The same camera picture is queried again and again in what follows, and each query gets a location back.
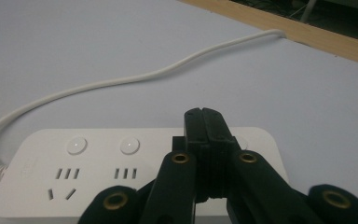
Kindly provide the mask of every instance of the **white surface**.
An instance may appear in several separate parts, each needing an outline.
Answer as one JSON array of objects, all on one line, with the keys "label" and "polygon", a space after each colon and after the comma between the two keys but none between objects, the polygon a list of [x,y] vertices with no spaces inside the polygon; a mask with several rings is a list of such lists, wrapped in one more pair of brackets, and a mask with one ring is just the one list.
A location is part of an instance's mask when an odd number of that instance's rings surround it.
[{"label": "white surface", "polygon": [[[257,31],[176,1],[0,1],[0,117]],[[0,162],[41,129],[181,127],[194,107],[271,133],[293,188],[328,183],[358,196],[358,63],[273,36],[206,55],[167,78],[40,107],[0,132]]]},{"label": "white surface", "polygon": [[[173,72],[174,70],[177,70],[180,67],[184,66],[184,64],[194,62],[196,59],[199,59],[201,56],[203,56],[205,54],[208,54],[208,53],[211,53],[214,51],[218,51],[220,49],[226,49],[226,48],[234,46],[234,45],[238,46],[240,43],[248,42],[248,41],[258,39],[258,38],[268,36],[268,35],[276,35],[276,36],[280,36],[282,38],[286,38],[285,33],[283,31],[277,30],[277,29],[258,32],[257,34],[254,34],[254,35],[247,35],[245,37],[225,41],[218,45],[213,45],[206,49],[199,50],[199,51],[185,57],[184,59],[179,60],[178,62],[172,63],[168,66],[165,66],[165,67],[155,70],[153,72],[142,73],[141,75],[135,75],[135,76],[130,76],[130,77],[111,78],[111,79],[107,79],[104,81],[92,82],[90,84],[71,88],[71,89],[68,89],[65,91],[59,91],[57,93],[53,93],[51,95],[48,95],[41,99],[33,101],[27,105],[24,105],[16,110],[10,112],[9,114],[3,116],[2,118],[0,118],[0,129],[6,128],[6,126],[9,123],[18,119],[20,116],[24,115],[25,113],[28,113],[42,105],[46,105],[48,103],[57,101],[64,97],[79,94],[81,92],[84,93],[85,91],[93,91],[93,90],[97,90],[97,89],[101,89],[101,88],[108,88],[108,87],[112,88],[112,87],[118,86],[118,85],[124,85],[124,84],[128,85],[130,83],[146,82],[146,81],[153,80],[153,79],[164,78],[164,77],[169,76],[171,74],[171,72]],[[5,165],[0,166],[0,180],[3,177],[4,171],[6,168],[7,167]]]},{"label": "white surface", "polygon": [[[258,128],[230,128],[241,148],[260,153],[287,181],[273,137]],[[94,197],[112,186],[139,189],[156,178],[172,150],[172,137],[184,128],[42,130],[21,144],[0,182],[0,217],[80,217]],[[125,139],[139,141],[139,152],[124,155]],[[88,148],[73,156],[73,139]],[[197,216],[227,216],[226,200],[197,206]]]}]

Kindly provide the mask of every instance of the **outlet slot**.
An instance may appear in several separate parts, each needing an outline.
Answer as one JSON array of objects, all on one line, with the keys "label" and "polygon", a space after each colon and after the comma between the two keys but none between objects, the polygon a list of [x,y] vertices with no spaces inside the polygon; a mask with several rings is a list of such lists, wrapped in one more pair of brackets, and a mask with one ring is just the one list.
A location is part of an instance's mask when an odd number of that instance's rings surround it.
[{"label": "outlet slot", "polygon": [[71,192],[69,192],[69,194],[66,196],[65,199],[69,200],[72,197],[72,195],[74,195],[75,191],[76,191],[76,189],[72,189]]},{"label": "outlet slot", "polygon": [[80,169],[75,170],[74,179],[77,179],[77,177],[79,176],[79,172],[80,172]]},{"label": "outlet slot", "polygon": [[53,199],[54,199],[53,189],[49,189],[49,190],[48,190],[48,198],[49,198],[50,200],[53,200]]},{"label": "outlet slot", "polygon": [[132,170],[132,179],[136,179],[136,168]]},{"label": "outlet slot", "polygon": [[127,179],[127,175],[129,173],[129,169],[124,169],[124,175],[123,175],[123,179]]},{"label": "outlet slot", "polygon": [[137,172],[138,172],[138,169],[137,168],[133,168],[132,169],[132,173],[130,173],[130,169],[129,168],[125,168],[124,169],[124,173],[123,173],[123,176],[121,177],[120,176],[120,168],[117,168],[115,170],[115,179],[136,179],[136,176],[137,176]]},{"label": "outlet slot", "polygon": [[71,169],[68,169],[68,170],[66,171],[65,179],[68,179],[68,178],[69,178],[69,174],[71,174]]},{"label": "outlet slot", "polygon": [[58,169],[56,179],[60,179],[61,173],[62,173],[62,168]]},{"label": "outlet slot", "polygon": [[116,169],[116,172],[115,172],[115,179],[118,179],[118,173],[120,172],[120,169]]}]

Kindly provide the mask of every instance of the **white power strip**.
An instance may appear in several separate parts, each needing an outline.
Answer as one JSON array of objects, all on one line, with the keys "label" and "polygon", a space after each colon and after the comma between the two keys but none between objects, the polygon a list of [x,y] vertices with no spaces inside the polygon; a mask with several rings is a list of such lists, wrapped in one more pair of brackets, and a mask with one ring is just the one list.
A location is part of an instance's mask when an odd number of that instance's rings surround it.
[{"label": "white power strip", "polygon": [[[242,149],[260,153],[286,181],[273,137],[230,128]],[[103,189],[139,189],[156,178],[175,129],[42,130],[21,145],[0,182],[0,217],[80,217]],[[201,217],[227,216],[225,200],[197,204]]]}]

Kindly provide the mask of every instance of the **black plastic part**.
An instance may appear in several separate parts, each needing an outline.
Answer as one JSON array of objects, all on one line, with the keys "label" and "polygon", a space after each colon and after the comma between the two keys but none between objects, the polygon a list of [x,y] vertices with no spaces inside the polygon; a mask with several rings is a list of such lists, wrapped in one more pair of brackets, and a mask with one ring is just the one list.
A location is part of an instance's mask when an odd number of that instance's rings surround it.
[{"label": "black plastic part", "polygon": [[344,189],[331,185],[312,187],[308,203],[327,223],[358,223],[358,198]]},{"label": "black plastic part", "polygon": [[165,156],[140,224],[194,223],[196,165],[196,157],[188,152]]},{"label": "black plastic part", "polygon": [[227,198],[234,224],[358,223],[355,196],[329,185],[309,196],[291,189],[261,155],[241,150],[222,115],[207,108],[185,113],[185,136],[172,139],[154,181],[137,192],[102,191],[78,223],[192,224],[195,203],[208,198]]},{"label": "black plastic part", "polygon": [[[125,202],[117,209],[106,208],[105,200],[115,194],[125,195]],[[138,217],[138,195],[136,191],[128,187],[115,186],[101,191],[94,198],[78,224],[135,224]]]},{"label": "black plastic part", "polygon": [[232,194],[243,199],[256,223],[323,223],[258,153],[234,152],[229,171]]},{"label": "black plastic part", "polygon": [[198,159],[197,203],[206,202],[208,198],[226,198],[229,184],[226,164],[229,155],[241,148],[223,116],[208,108],[185,112],[183,140],[185,142],[180,143],[180,138],[173,139],[175,145],[184,146]]},{"label": "black plastic part", "polygon": [[246,203],[238,195],[229,195],[227,198],[227,212],[232,224],[255,224]]}]

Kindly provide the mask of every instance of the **power strip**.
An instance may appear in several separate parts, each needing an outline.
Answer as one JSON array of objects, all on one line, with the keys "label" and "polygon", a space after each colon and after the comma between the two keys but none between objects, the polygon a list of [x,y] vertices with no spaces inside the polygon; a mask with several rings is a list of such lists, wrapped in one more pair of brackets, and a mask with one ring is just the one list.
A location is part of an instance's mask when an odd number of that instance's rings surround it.
[{"label": "power strip", "polygon": [[[288,181],[273,137],[259,128],[230,128],[242,149],[263,155]],[[80,217],[103,189],[139,189],[156,178],[172,150],[172,129],[68,129],[31,134],[0,182],[0,217]],[[227,216],[225,200],[197,204],[200,217]]]}]

